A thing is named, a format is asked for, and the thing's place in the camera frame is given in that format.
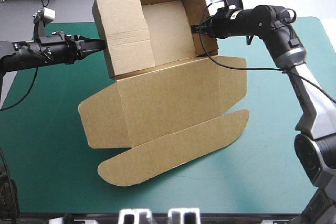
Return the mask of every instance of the open cardboard box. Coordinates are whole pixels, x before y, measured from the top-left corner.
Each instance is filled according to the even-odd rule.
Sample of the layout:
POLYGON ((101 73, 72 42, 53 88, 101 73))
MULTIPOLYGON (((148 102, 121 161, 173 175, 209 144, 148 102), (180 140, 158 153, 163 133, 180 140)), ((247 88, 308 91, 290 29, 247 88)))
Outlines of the open cardboard box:
MULTIPOLYGON (((204 51, 190 25, 205 7, 205 0, 95 1, 109 75, 117 81, 81 102, 79 112, 92 148, 131 147, 99 165, 107 182, 141 183, 227 146, 245 128, 247 110, 223 115, 246 94, 245 71, 197 57, 204 51)), ((217 54, 215 39, 205 45, 217 54)), ((242 58, 214 57, 246 66, 242 58)))

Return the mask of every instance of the cardboard box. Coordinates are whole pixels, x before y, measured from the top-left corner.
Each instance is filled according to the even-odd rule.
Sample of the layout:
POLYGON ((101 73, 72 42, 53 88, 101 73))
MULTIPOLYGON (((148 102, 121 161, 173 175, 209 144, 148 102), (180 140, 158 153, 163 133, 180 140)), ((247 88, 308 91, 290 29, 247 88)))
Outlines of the cardboard box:
MULTIPOLYGON (((190 25, 200 22, 205 0, 95 0, 92 13, 109 76, 159 66, 204 54, 190 25)), ((204 37, 217 54, 217 41, 204 37)))
MULTIPOLYGON (((205 0, 95 1, 117 81, 82 101, 79 113, 92 148, 131 148, 99 165, 107 182, 141 183, 229 145, 244 130, 247 110, 223 113, 245 96, 246 72, 197 57, 204 51, 190 25, 205 7, 205 0)), ((204 40, 216 55, 216 40, 204 40)), ((242 58, 214 58, 246 67, 242 58)))
MULTIPOLYGON (((246 65, 242 58, 217 58, 246 65)), ((81 102, 88 143, 136 147, 219 117, 244 97, 245 80, 244 71, 221 68, 207 57, 131 73, 81 102)))
MULTIPOLYGON (((246 66, 242 58, 215 58, 246 66)), ((79 105, 92 148, 132 147, 102 162, 99 175, 130 186, 229 145, 243 132, 248 111, 222 114, 246 90, 245 71, 221 68, 204 57, 118 79, 79 105)))

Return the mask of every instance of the desk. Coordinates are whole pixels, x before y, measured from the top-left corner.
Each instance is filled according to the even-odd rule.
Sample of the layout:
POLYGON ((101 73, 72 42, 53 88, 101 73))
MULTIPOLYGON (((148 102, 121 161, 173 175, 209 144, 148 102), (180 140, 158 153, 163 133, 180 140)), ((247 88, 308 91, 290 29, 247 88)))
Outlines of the desk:
MULTIPOLYGON (((312 72, 336 97, 335 52, 320 21, 298 18, 294 27, 312 72)), ((98 37, 94 23, 47 26, 48 33, 54 30, 98 37)), ((274 66, 258 38, 251 46, 243 37, 229 38, 219 47, 221 55, 245 57, 249 67, 274 66)), ((33 74, 33 69, 17 74, 4 106, 26 92, 33 74)), ((101 52, 74 66, 41 68, 26 100, 0 114, 1 146, 22 212, 200 207, 202 212, 284 213, 301 212, 313 195, 315 188, 293 148, 301 110, 285 75, 248 73, 248 93, 231 111, 247 108, 250 119, 235 143, 132 187, 113 186, 99 177, 99 163, 124 149, 91 149, 77 110, 82 100, 112 83, 101 52)))

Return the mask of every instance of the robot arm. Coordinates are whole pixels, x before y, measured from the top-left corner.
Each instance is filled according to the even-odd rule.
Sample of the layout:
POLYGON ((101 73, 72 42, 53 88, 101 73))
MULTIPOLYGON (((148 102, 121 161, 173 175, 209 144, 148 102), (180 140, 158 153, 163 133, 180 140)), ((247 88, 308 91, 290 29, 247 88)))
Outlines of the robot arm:
POLYGON ((86 56, 105 49, 105 41, 55 31, 47 36, 45 26, 55 18, 55 12, 43 8, 34 15, 33 40, 0 41, 0 84, 5 73, 60 63, 73 64, 86 56))
POLYGON ((264 41, 275 65, 287 73, 302 108, 295 150, 312 184, 319 188, 300 218, 291 222, 336 223, 336 108, 316 87, 297 76, 320 86, 305 63, 306 50, 291 26, 295 12, 292 10, 291 18, 291 9, 282 6, 244 10, 242 0, 212 0, 220 1, 225 7, 192 26, 192 33, 215 38, 246 36, 248 45, 254 36, 264 41))

